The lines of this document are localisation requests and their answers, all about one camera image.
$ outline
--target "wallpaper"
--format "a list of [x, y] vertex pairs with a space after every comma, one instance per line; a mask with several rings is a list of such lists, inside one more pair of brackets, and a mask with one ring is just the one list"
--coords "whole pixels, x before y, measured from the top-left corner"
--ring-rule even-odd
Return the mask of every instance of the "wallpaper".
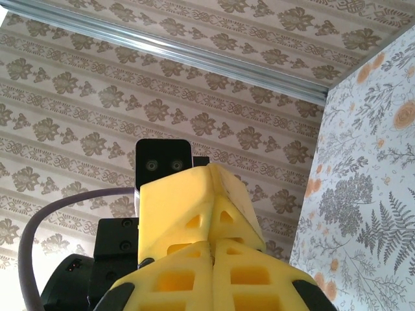
[[[16, 252], [30, 216], [79, 192], [133, 187], [143, 137], [187, 139], [236, 174], [268, 253], [288, 261], [322, 108], [12, 14], [0, 50], [2, 301], [23, 309]], [[99, 218], [133, 215], [133, 197], [118, 196], [48, 217], [34, 246], [40, 288], [68, 254], [92, 255]]]
[[415, 310], [415, 27], [329, 92], [290, 263], [340, 311]]
[[41, 0], [333, 85], [414, 18], [401, 0]]

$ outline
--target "camera lens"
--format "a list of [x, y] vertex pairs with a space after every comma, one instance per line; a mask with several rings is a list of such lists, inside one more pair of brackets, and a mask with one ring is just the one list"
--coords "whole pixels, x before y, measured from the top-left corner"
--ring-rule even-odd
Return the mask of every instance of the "camera lens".
[[171, 168], [172, 168], [173, 170], [179, 171], [179, 170], [183, 169], [183, 162], [182, 162], [182, 161], [180, 161], [180, 160], [174, 160], [174, 161], [171, 163]]
[[158, 163], [156, 160], [147, 161], [145, 168], [152, 172], [153, 170], [156, 170], [158, 168]]

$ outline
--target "rectangular cutout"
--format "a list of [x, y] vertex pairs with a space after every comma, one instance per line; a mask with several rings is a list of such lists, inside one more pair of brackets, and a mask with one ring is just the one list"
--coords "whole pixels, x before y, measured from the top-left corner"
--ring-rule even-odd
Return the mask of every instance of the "rectangular cutout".
[[231, 269], [231, 284], [267, 285], [270, 275], [264, 267], [236, 267]]
[[235, 294], [235, 311], [280, 311], [279, 300], [273, 295]]
[[185, 311], [186, 303], [183, 301], [169, 303], [155, 303], [140, 306], [139, 311]]
[[180, 292], [193, 290], [195, 273], [191, 270], [165, 271], [158, 277], [155, 292]]

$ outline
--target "black camera module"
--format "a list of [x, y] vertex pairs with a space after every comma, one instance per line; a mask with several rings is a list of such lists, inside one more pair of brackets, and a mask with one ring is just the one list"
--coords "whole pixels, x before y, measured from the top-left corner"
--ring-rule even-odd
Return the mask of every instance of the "black camera module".
[[171, 163], [171, 168], [177, 172], [183, 170], [183, 161], [181, 160], [174, 160]]
[[156, 160], [148, 160], [145, 168], [150, 172], [153, 172], [158, 168], [158, 162]]
[[184, 139], [140, 139], [136, 144], [136, 189], [193, 167], [191, 145]]

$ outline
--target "aluminum trim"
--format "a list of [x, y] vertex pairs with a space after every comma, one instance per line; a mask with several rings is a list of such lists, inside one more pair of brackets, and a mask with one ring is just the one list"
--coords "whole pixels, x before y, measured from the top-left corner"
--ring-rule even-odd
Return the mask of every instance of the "aluminum trim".
[[325, 106], [329, 88], [272, 69], [78, 14], [38, 0], [0, 0], [5, 9], [86, 36], [168, 58]]

